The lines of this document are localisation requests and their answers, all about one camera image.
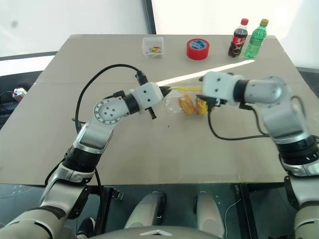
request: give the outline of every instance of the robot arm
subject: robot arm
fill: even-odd
[[[86,183],[93,177],[117,123],[128,115],[151,110],[168,92],[168,87],[148,82],[128,95],[98,102],[91,120],[82,127],[64,160],[49,177],[40,207],[11,221],[0,230],[0,238],[58,238],[65,221],[81,213],[90,193]]]
[[[310,134],[303,113],[292,104],[283,79],[244,80],[242,76],[209,72],[202,80],[202,92],[206,97],[222,99],[233,106],[241,102],[259,107],[269,136],[289,174],[319,175],[316,138]]]
[[[202,92],[211,102],[256,104],[277,146],[287,171],[285,187],[289,202],[299,209],[294,238],[315,239],[319,235],[319,152],[305,116],[292,104],[286,83],[278,77],[244,80],[220,72],[209,72],[202,79]]]

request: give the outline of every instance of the white cable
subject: white cable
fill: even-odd
[[[236,203],[233,203],[232,205],[230,205],[226,211],[225,211],[225,215],[224,215],[224,225],[225,225],[225,237],[226,239],[229,239],[228,238],[228,235],[227,235],[227,224],[226,224],[226,215],[227,215],[227,212],[228,210],[232,207],[232,206],[235,206],[237,203],[239,203],[241,201],[241,199],[239,199]]]

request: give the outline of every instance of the yellow bottle cap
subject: yellow bottle cap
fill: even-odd
[[[260,22],[260,25],[261,26],[267,26],[268,22],[269,22],[268,19],[262,19],[261,22]]]

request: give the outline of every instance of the white wall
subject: white wall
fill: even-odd
[[[152,0],[157,34],[232,34],[248,18],[249,34],[267,18],[296,66],[319,69],[319,0]]]
[[[57,51],[82,33],[147,34],[142,0],[0,0],[0,57]]]

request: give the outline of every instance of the plastic bag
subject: plastic bag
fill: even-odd
[[[166,96],[166,109],[173,113],[184,112],[187,115],[203,115],[207,113],[207,104],[205,101],[199,99],[196,96],[197,94],[200,94],[200,92],[172,90]]]

